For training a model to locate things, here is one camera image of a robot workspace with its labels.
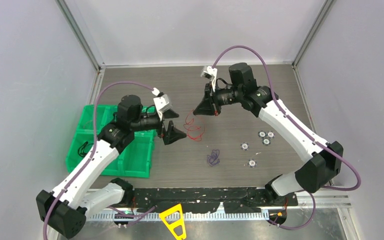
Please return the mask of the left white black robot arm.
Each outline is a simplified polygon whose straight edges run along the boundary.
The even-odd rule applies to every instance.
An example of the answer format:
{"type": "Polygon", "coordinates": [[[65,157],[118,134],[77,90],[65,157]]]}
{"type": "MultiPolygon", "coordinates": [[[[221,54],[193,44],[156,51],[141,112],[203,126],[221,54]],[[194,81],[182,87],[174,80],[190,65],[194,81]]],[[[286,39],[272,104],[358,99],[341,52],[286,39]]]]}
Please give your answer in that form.
{"type": "Polygon", "coordinates": [[[114,178],[104,188],[87,194],[103,170],[134,141],[135,133],[155,130],[165,145],[185,138],[185,132],[175,128],[169,96],[159,93],[154,99],[154,112],[143,112],[137,95],[124,96],[112,121],[94,137],[94,143],[75,169],[52,191],[42,190],[36,197],[39,216],[44,227],[51,227],[67,239],[75,237],[87,218],[107,207],[119,204],[128,207],[134,199],[133,186],[114,178]]]}

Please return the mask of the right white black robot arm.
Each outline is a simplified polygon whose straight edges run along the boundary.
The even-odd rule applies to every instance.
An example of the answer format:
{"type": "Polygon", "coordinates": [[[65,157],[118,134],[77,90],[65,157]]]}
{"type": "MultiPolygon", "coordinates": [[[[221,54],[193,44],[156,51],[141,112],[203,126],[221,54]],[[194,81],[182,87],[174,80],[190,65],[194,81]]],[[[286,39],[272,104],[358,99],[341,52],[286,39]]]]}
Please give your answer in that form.
{"type": "Polygon", "coordinates": [[[201,76],[209,79],[204,96],[195,108],[194,115],[217,116],[222,106],[239,103],[255,117],[269,124],[296,151],[303,166],[282,174],[266,184],[265,198],[271,205],[279,205],[287,194],[298,191],[317,192],[341,170],[343,146],[329,143],[316,135],[295,117],[268,86],[259,86],[252,68],[244,62],[228,68],[231,83],[218,86],[217,69],[204,66],[201,76]]]}

